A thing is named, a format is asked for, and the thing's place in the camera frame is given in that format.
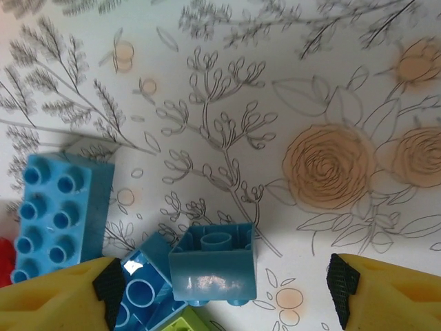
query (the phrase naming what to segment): black tread on yellow toy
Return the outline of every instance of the black tread on yellow toy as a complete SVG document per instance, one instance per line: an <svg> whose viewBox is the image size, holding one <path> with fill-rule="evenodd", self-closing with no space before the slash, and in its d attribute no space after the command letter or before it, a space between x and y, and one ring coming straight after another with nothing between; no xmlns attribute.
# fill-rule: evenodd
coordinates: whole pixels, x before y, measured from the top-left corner
<svg viewBox="0 0 441 331"><path fill-rule="evenodd" d="M343 330L441 331L441 277L332 254L327 284Z"/></svg>
<svg viewBox="0 0 441 331"><path fill-rule="evenodd" d="M0 289L0 331L113 330L121 261L103 257Z"/></svg>

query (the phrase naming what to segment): sprig drawing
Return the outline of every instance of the sprig drawing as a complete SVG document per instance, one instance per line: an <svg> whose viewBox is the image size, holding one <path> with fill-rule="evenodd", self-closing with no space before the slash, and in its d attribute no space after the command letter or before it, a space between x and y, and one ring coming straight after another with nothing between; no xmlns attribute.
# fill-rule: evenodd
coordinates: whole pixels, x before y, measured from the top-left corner
<svg viewBox="0 0 441 331"><path fill-rule="evenodd" d="M82 94L81 86L86 83L85 73L88 69L85 53L81 50L82 42L70 36L66 43L52 22L45 17L38 20L38 27L38 30L33 30L23 26L22 39L11 41L10 51L15 63L5 68L9 85L0 81L0 108L9 113L20 112L25 123L5 119L0 119L0 123L11 126L11 130L15 132L27 132L25 141L28 141L26 139L30 135L38 137L38 132L66 133L72 137L71 142L62 146L52 146L69 148L79 139L89 137L85 134L77 134L73 130L94 120L94 126L102 138L90 138L103 142L110 141L118 147L125 146L156 155L159 148L156 139L150 133L145 133L146 148L136 145L125 136L122 129L125 115L100 81L95 79L93 87L101 101L101 107L93 104ZM23 78L16 67L27 68L29 73ZM43 102L41 109L50 116L60 118L69 125L70 130L52 129L34 123L32 115L37 112L37 105L33 99L34 92L58 97L56 101L51 99ZM35 149L27 150L23 146L17 146L16 151L21 157L24 157L26 152L36 152ZM19 157L15 157L11 163L11 174L16 173L17 166L22 164L19 160Z"/></svg>
<svg viewBox="0 0 441 331"><path fill-rule="evenodd" d="M241 19L234 19L229 5L218 7L206 0L192 0L183 8L179 26L195 39L212 39L217 26L231 27L231 33L224 38L225 47L237 48L240 43L257 45L268 40L272 29L288 31L292 26L304 26L308 32L303 35L304 43L296 53L300 59L329 49L338 27L350 26L360 31L363 48L371 48L383 42L394 42L400 38L400 17L408 16L409 25L417 24L425 14L425 8L416 0L389 0L386 2L318 0L320 17L304 18L301 5L288 6L283 0L254 1L260 4L257 15L248 9L242 11ZM381 13L380 18L370 22Z"/></svg>
<svg viewBox="0 0 441 331"><path fill-rule="evenodd" d="M157 108L156 113L160 118L175 124L175 126L162 129L165 136L179 135L185 130L190 130L200 136L210 148L221 153L225 164L218 166L217 171L209 163L197 167L188 152L170 150L169 154L172 160L165 161L165 166L176 174L164 177L163 182L173 184L183 180L187 175L206 179L215 188L232 197L244 219L256 225L257 237L262 239L277 256L281 257L282 254L258 229L260 200L265 188L263 185L248 186L247 181L243 178L239 160L232 157L230 152L230 148L241 139L246 140L249 146L256 150L263 149L276 137L276 134L273 132L262 134L258 133L258 130L274 122L277 119L277 114L271 112L261 114L256 110L258 102L251 101L248 103L239 124L236 124L236 121L226 112L222 112L220 117L216 119L209 115L211 105L236 94L242 88L263 87L265 82L260 81L259 76L265 69L265 62L252 62L245 66L245 58L241 57L237 61L230 62L225 70L216 67L217 59L217 51L202 54L200 47L197 47L194 54L187 59L187 66L192 71L189 84L193 90L188 99L192 105L202 108L202 125L197 126L190 122L188 104L184 100L177 103L166 100L164 108ZM205 216L204 200L190 203L186 210L180 206L176 193L166 197L167 200L170 201L167 203L174 207L174 211L161 210L161 212L171 216L172 220L184 214L193 219L199 218L206 223L210 222L207 217L203 217ZM249 205L254 209L253 214L248 210Z"/></svg>

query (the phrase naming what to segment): rose drawing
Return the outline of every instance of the rose drawing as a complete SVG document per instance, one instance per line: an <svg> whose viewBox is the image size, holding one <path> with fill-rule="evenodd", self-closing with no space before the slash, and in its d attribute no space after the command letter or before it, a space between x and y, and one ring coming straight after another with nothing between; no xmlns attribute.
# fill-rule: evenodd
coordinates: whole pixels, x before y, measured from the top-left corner
<svg viewBox="0 0 441 331"><path fill-rule="evenodd" d="M410 130L382 145L377 158L402 183L419 188L441 185L441 128Z"/></svg>
<svg viewBox="0 0 441 331"><path fill-rule="evenodd" d="M297 203L350 210L369 190L374 149L363 132L341 125L312 126L288 147L283 172Z"/></svg>

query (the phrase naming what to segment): botanical print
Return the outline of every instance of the botanical print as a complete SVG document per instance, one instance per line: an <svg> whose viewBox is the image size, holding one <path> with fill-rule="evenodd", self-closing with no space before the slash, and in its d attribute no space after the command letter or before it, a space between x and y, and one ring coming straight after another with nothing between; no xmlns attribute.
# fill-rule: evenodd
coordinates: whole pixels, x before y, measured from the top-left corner
<svg viewBox="0 0 441 331"><path fill-rule="evenodd" d="M166 100L164 108L157 108L156 113L160 118L174 124L174 127L166 127L161 130L165 136L170 137L181 134L185 130L190 130L200 136L202 141L210 148L221 153L225 165L215 167L207 162L202 167L198 167L187 151L171 149L169 154L172 160L166 160L165 166L175 174L163 177L163 182L172 185L188 175L207 179L217 190L226 192L231 196L244 220L256 226L256 238L262 240L274 254L281 257L282 254L269 242L258 227L260 200L263 197L265 187L264 185L249 187L247 181L243 178L240 161L230 153L230 148L241 139L246 140L251 148L263 149L267 143L276 137L276 134L273 132L257 133L257 130L274 122L278 115L273 112L259 113L257 111L257 101L250 101L247 104L240 126L236 124L234 119L230 118L226 111L221 112L220 117L214 119L210 117L209 113L210 106L213 103L236 94L242 88L263 88L265 82L259 81L258 78L265 69L265 62L252 62L245 65L245 58L240 57L236 61L231 61L228 69L223 69L216 67L217 60L217 51L202 54L200 47L197 47L194 54L187 59L187 66L192 71L189 85L193 90L189 94L188 100L193 108L202 107L201 126L198 127L190 121L189 106L184 100L178 102ZM189 217L189 215L192 215L191 211L198 210L197 213L200 218L203 214L203 219L207 223L211 222L208 221L208 217L205 217L205 202L195 203L194 206L190 204L190 208L188 208L190 212L185 212L178 203L176 193L172 193L168 200L166 197L167 203L174 208L175 212L172 212L171 215L164 210L161 210L161 212L170 215L172 221L176 221L181 214ZM248 210L247 205L254 207L254 214Z"/></svg>
<svg viewBox="0 0 441 331"><path fill-rule="evenodd" d="M285 189L299 208L315 212L297 227L312 231L312 253L318 232L331 230L338 236L334 247L357 245L362 254L369 246L385 253L394 237L421 238L441 229L441 215L421 217L406 225L396 211L385 214L388 205L411 200L418 188L441 184L439 162L440 129L416 128L400 139L392 139L398 119L404 114L439 108L439 99L427 97L403 107L400 99L386 98L367 118L356 91L368 79L369 71L358 68L348 84L331 92L319 77L308 83L298 79L273 82L274 91L287 106L306 117L322 117L326 124L304 130L291 143L283 160ZM308 83L311 92L297 85ZM309 113L296 107L307 99ZM283 187L283 180L274 181ZM273 190L280 202L286 191Z"/></svg>
<svg viewBox="0 0 441 331"><path fill-rule="evenodd" d="M230 26L231 33L224 37L225 47L237 48L249 43L257 46L261 40L269 40L271 30L289 31L305 26L308 33L302 48L296 49L300 59L329 49L329 44L340 27L349 26L360 31L363 48L372 48L384 42L393 43L401 38L400 19L404 16L410 26L415 26L427 11L422 1L394 0L372 3L371 1L317 0L318 18L305 17L301 3L289 6L283 0L252 1L260 5L256 14L248 9L242 17L233 13L230 5L221 7L206 0L192 0L182 11L179 26L195 39L212 39L218 26ZM369 19L381 13L376 20Z"/></svg>
<svg viewBox="0 0 441 331"><path fill-rule="evenodd" d="M425 194L435 201L441 187L436 92L441 43L436 31L418 34L439 25L435 2L187 0L179 5L181 12L160 6L163 2L0 0L5 12L0 15L12 20L15 15L17 27L24 23L10 41L14 61L2 63L0 72L0 123L12 147L5 152L6 168L9 162L7 175L17 197L28 154L73 150L98 162L116 159L124 168L109 200L105 254L135 250L153 229L176 245L190 225L253 223L263 288L253 303L230 308L228 319L210 320L213 330L335 329L337 318L305 313L305 300L314 307L314 296L307 294L317 284L300 290L295 278L276 276L283 268L323 271L322 259L305 250L324 257L330 245L333 251L381 259L378 254L402 254L402 246L412 242L421 259L435 261L441 252L441 212L436 203L421 201ZM148 41L136 39L139 31L125 19L113 22L113 15L106 15L141 6L162 15L139 28ZM40 17L43 11L53 20ZM90 60L94 50L75 37L82 29L76 15L86 13L94 27L108 33L103 42L109 48L98 54L100 61ZM72 35L53 24L62 15L70 16L64 19L72 24ZM295 38L287 47L297 58L252 50L265 46L278 54L272 48L282 34ZM8 47L1 42L1 50ZM149 55L166 54L188 75L160 65L153 73L140 54L145 46L140 43L146 42ZM345 47L363 50L363 60L353 56L335 63L334 53ZM371 60L376 51L387 65L379 64L383 58ZM110 73L113 81L94 79L89 65ZM334 65L338 74L330 76L325 67ZM126 95L118 89L124 79ZM139 111L128 109L143 101ZM48 116L58 124L46 123ZM159 133L145 130L151 123L165 136L161 145ZM95 134L85 133L90 129ZM130 163L136 157L122 163L119 154L114 157L120 148L155 156L150 160L156 168ZM276 170L265 170L263 179L250 161L269 169L276 164ZM194 194L197 179L208 188ZM140 188L145 195L137 193ZM10 201L6 213L19 221L19 199ZM311 241L305 247L297 239L306 232ZM222 310L222 303L211 305ZM259 326L251 308L262 314Z"/></svg>
<svg viewBox="0 0 441 331"><path fill-rule="evenodd" d="M103 64L112 59L115 73L121 72L126 74L132 69L135 49L130 42L121 40L122 36L123 29L121 28L114 35L113 50L104 55L104 57L99 61L98 65L101 67Z"/></svg>
<svg viewBox="0 0 441 331"><path fill-rule="evenodd" d="M277 292L267 291L267 300L253 300L253 303L265 310L277 311L278 318L272 331L288 331L300 322L300 315L296 309L303 304L303 293L293 287L295 278L288 278L279 283L274 272L268 268L265 270L268 284Z"/></svg>

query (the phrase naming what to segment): tabletop surface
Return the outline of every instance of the tabletop surface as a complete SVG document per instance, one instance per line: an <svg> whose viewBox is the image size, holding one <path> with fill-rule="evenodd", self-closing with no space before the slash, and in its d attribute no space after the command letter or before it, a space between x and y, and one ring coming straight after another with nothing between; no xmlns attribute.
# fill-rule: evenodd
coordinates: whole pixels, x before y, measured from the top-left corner
<svg viewBox="0 0 441 331"><path fill-rule="evenodd" d="M0 234L27 154L115 163L104 253L254 223L213 330L341 330L333 252L441 275L441 2L0 0Z"/></svg>

